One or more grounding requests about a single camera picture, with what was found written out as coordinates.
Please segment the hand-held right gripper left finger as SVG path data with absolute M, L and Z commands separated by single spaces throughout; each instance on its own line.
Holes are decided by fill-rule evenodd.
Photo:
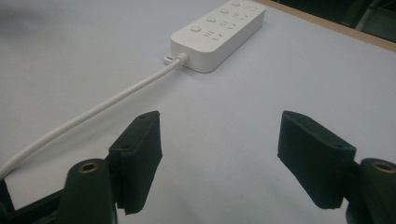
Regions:
M 156 170 L 163 157 L 160 113 L 137 116 L 108 150 L 106 161 L 116 204 L 126 215 L 140 212 L 147 200 Z

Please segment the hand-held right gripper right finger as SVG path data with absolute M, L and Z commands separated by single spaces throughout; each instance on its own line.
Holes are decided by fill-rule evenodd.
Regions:
M 356 148 L 306 115 L 282 113 L 277 156 L 314 204 L 341 206 Z

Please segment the white power strip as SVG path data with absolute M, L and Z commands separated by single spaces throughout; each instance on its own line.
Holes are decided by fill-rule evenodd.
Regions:
M 184 65 L 214 71 L 263 24 L 266 7 L 251 0 L 230 0 L 171 35 L 170 55 L 184 53 Z

